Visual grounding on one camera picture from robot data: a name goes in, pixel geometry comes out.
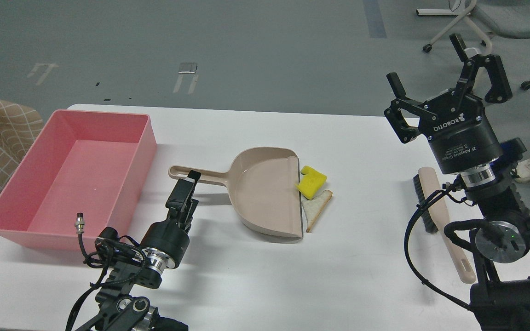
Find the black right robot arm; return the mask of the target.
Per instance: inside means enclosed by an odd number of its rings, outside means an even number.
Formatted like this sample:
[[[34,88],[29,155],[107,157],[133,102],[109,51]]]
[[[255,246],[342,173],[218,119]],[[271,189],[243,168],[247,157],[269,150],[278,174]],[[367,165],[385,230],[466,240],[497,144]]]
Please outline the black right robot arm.
[[[517,192],[511,168],[526,147],[520,138],[500,142],[484,113],[484,103],[512,96],[499,55],[469,56],[462,36],[450,34],[463,69],[454,88],[424,102],[407,97],[396,73],[387,74],[395,98],[384,115],[400,142],[427,138],[446,175],[455,175],[424,198],[404,233],[404,255],[423,285],[473,312],[483,331],[530,331],[530,210]],[[448,295],[423,277],[409,255],[409,237],[417,220],[452,191],[463,190],[482,219],[451,222],[441,233],[469,251],[477,271],[470,302]]]

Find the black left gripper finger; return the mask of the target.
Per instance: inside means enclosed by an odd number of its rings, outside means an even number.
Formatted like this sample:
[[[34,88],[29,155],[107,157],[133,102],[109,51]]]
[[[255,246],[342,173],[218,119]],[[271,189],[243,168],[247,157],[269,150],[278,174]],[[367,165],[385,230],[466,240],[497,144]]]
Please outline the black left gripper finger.
[[[195,212],[195,209],[199,203],[196,199],[193,198],[198,181],[201,178],[201,174],[198,171],[191,170],[187,174],[186,181],[191,183],[190,193],[186,198],[185,201],[185,208],[184,208],[184,218],[183,218],[183,230],[189,231],[191,228],[191,222],[193,220],[193,214]]]
[[[193,179],[178,179],[165,206],[167,219],[187,219],[193,207]]]

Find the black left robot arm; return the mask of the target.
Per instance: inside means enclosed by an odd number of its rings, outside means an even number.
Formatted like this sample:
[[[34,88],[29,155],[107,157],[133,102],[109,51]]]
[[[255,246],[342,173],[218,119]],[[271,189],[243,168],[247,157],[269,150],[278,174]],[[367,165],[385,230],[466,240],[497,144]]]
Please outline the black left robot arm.
[[[84,245],[86,222],[82,212],[76,215],[75,229],[84,263],[101,269],[100,277],[90,284],[72,306],[65,329],[75,330],[86,298],[95,293],[97,314],[79,327],[80,331],[187,331],[189,326],[163,317],[145,296],[133,296],[136,285],[158,289],[166,269],[178,268],[189,247],[189,231],[198,201],[193,198],[201,178],[189,171],[178,179],[166,202],[167,216],[151,224],[140,242],[129,235],[119,235],[112,227],[104,228],[88,253]]]

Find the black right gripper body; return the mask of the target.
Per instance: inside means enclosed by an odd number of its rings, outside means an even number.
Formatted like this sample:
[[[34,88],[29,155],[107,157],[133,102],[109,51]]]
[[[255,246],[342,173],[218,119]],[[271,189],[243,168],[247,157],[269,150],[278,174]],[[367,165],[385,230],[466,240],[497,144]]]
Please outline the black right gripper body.
[[[484,113],[484,101],[454,91],[427,100],[433,114],[421,118],[421,133],[443,174],[463,172],[498,159],[502,148]]]

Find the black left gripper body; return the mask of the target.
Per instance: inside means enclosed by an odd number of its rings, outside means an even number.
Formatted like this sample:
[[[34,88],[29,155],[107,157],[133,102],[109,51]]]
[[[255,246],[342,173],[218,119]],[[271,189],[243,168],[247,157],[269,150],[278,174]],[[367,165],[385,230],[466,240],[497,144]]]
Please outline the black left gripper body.
[[[176,222],[162,221],[151,224],[140,247],[151,270],[165,270],[179,267],[189,243],[189,236]]]

